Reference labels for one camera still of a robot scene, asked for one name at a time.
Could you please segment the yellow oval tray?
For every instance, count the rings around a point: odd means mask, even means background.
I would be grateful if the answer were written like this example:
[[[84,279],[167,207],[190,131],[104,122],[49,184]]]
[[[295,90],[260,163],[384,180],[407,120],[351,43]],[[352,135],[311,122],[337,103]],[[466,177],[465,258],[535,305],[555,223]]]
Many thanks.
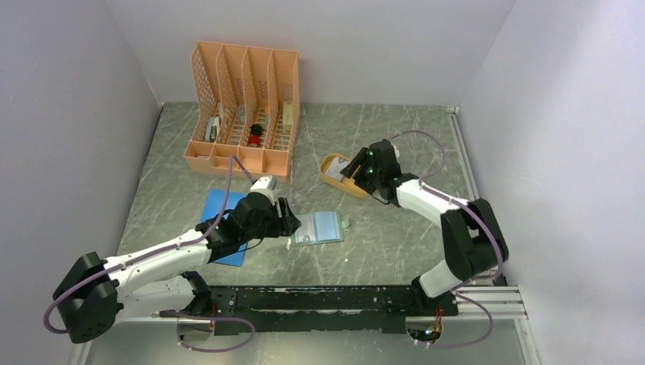
[[[354,184],[352,178],[343,176],[341,171],[351,159],[341,154],[328,154],[319,165],[319,177],[328,185],[339,189],[355,198],[366,198],[368,194]]]

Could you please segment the silver credit card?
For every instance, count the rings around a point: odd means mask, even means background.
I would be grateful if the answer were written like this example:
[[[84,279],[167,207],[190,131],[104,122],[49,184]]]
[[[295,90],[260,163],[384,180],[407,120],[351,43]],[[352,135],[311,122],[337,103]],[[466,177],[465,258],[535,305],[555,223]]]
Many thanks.
[[[295,246],[305,246],[316,242],[316,223],[313,214],[298,215],[300,227],[296,229],[291,243]]]

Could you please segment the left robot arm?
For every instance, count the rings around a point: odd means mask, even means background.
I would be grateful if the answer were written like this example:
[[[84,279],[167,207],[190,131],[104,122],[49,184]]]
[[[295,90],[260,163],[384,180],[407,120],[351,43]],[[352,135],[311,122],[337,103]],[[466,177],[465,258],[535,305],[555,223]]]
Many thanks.
[[[165,243],[107,259],[90,252],[77,259],[55,289],[44,325],[80,344],[138,316],[215,314],[211,290],[197,269],[233,255],[250,240],[289,237],[300,226],[286,198],[251,192],[234,208]],[[62,329],[50,322],[53,311],[58,311]]]

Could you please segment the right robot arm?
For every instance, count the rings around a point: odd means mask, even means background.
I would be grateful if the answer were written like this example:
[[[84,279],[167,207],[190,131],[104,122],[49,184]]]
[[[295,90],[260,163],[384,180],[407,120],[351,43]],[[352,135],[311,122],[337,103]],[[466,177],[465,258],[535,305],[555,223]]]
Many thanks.
[[[398,154],[390,141],[362,148],[341,174],[385,202],[413,211],[437,224],[442,233],[443,258],[432,269],[413,280],[412,309],[430,314],[440,296],[493,268],[501,270],[509,250],[491,204],[483,199],[467,201],[447,195],[403,173]]]

